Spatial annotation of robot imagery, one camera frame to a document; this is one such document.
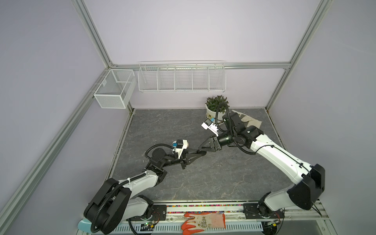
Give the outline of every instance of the white wire basket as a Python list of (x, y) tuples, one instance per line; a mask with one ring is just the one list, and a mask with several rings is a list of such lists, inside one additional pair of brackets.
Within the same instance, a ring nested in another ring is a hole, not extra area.
[(225, 91), (224, 64), (192, 66), (140, 67), (138, 88), (141, 92)]
[(102, 108), (126, 109), (135, 86), (133, 70), (110, 69), (94, 97)]

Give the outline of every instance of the metal beam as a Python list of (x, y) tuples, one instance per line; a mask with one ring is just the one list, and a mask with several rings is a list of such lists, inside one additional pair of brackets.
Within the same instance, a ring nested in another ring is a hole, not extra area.
[[(166, 67), (166, 66), (192, 66), (193, 64), (148, 64), (148, 67)], [(215, 66), (215, 63), (207, 63), (200, 65)], [(290, 68), (290, 62), (240, 62), (240, 63), (225, 63), (225, 69), (253, 69), (253, 68)], [(112, 68), (117, 69), (132, 69), (139, 70), (139, 64), (129, 65), (114, 65)]]
[(82, 21), (83, 26), (85, 27), (87, 33), (89, 34), (94, 46), (96, 47), (99, 56), (101, 57), (106, 68), (113, 66), (110, 57), (105, 49), (105, 46), (102, 43), (102, 40), (99, 37), (98, 31), (94, 26), (94, 23), (90, 17), (88, 9), (83, 0), (71, 0), (76, 11)]
[(327, 13), (328, 9), (332, 5), (332, 2), (333, 2), (333, 0), (321, 0), (321, 2), (319, 3), (319, 5), (318, 5), (318, 7), (315, 11), (315, 14), (313, 15), (313, 17), (312, 17), (312, 19), (311, 19), (311, 21), (308, 25), (308, 28), (303, 35), (303, 38), (301, 39), (298, 47), (296, 48), (296, 50), (295, 50), (295, 52), (294, 52), (294, 54), (293, 54), (293, 56), (290, 60), (291, 67), (285, 68), (285, 72), (283, 73), (281, 79), (279, 80), (276, 88), (274, 89), (274, 91), (273, 91), (273, 93), (270, 97), (268, 104), (266, 105), (267, 110), (269, 110), (271, 108), (274, 101), (277, 99), (277, 96), (280, 93), (280, 91), (282, 90), (283, 85), (285, 84), (285, 82), (287, 81), (289, 76), (291, 75), (292, 70), (296, 66), (299, 58), (303, 54), (305, 48), (307, 47), (309, 41), (311, 40), (311, 38), (313, 36), (313, 34), (315, 33), (318, 26), (320, 25), (320, 22), (323, 19), (324, 15)]
[(79, 106), (74, 110), (67, 122), (61, 128), (59, 133), (52, 140), (43, 155), (39, 158), (33, 169), (24, 179), (20, 187), (13, 194), (11, 199), (0, 212), (0, 235), (4, 235), (10, 229), (12, 223), (16, 220), (24, 205), (27, 203), (38, 184), (47, 173), (48, 169), (64, 147), (68, 138), (71, 136), (78, 123), (89, 109), (94, 100), (94, 91), (104, 79), (108, 70), (104, 70), (95, 84), (91, 87)]

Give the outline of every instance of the wire shelf basket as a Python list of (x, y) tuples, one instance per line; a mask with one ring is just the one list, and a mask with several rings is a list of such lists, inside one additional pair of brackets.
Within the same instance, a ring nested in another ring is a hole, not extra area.
[(135, 86), (133, 70), (110, 69), (94, 97), (102, 108), (126, 109)]
[(140, 67), (138, 88), (141, 92), (225, 91), (224, 64)]

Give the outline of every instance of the work glove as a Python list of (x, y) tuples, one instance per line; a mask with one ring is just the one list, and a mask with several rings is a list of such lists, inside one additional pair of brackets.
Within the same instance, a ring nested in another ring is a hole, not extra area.
[(221, 213), (185, 213), (184, 217), (192, 217), (182, 225), (183, 235), (205, 231), (207, 228), (226, 228), (224, 214)]

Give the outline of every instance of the beige cloth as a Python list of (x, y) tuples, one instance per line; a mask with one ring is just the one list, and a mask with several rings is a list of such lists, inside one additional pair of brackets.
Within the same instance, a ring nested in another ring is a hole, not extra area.
[(244, 114), (242, 112), (238, 112), (238, 111), (235, 111), (235, 110), (232, 110), (232, 112), (235, 112), (235, 113), (239, 114), (240, 117), (243, 116), (241, 118), (242, 122), (244, 122), (244, 123), (248, 122), (248, 124), (246, 125), (246, 127), (255, 126), (257, 128), (260, 128), (261, 123), (262, 123), (261, 121), (256, 120), (256, 119), (254, 119), (254, 118), (252, 118), (252, 117), (250, 117), (250, 116), (248, 116), (248, 115), (246, 115), (246, 114)]

